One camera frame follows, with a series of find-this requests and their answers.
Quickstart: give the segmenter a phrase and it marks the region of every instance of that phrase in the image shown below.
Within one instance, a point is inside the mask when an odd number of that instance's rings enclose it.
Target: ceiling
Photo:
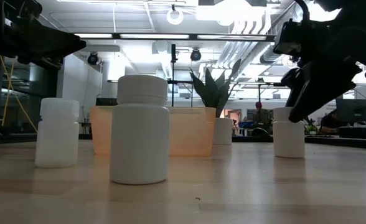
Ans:
[[[114,32],[113,11],[115,11],[116,32],[158,32],[158,33],[200,33],[219,34],[231,33],[233,25],[221,26],[216,21],[198,21],[195,18],[195,7],[198,0],[186,1],[189,6],[185,10],[184,20],[179,25],[172,25],[166,19],[170,6],[149,5],[149,15],[145,5],[130,4],[89,4],[87,2],[59,2],[58,0],[37,0],[43,6],[41,22],[55,26],[60,30],[73,33]],[[280,0],[281,5],[271,9],[273,22],[293,0]],[[135,40],[89,40],[88,45],[119,45],[131,62],[127,74],[155,73],[162,70],[156,55],[152,54],[154,41]],[[178,48],[176,70],[198,70],[202,62],[216,61],[225,48],[226,42],[213,41],[174,41]],[[190,53],[199,48],[202,54],[200,62],[191,62]],[[86,57],[89,52],[79,52]],[[99,52],[103,59],[112,58],[112,52]],[[285,66],[272,66],[269,73],[282,76],[289,69]]]

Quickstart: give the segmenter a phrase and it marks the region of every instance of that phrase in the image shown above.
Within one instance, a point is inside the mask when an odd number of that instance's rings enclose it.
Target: desk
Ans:
[[[342,138],[366,139],[366,127],[341,127],[339,136]]]
[[[169,178],[111,183],[109,158],[80,141],[78,164],[36,169],[35,143],[0,146],[0,223],[366,223],[366,150],[306,145],[306,159],[273,156],[272,143],[172,157]]]

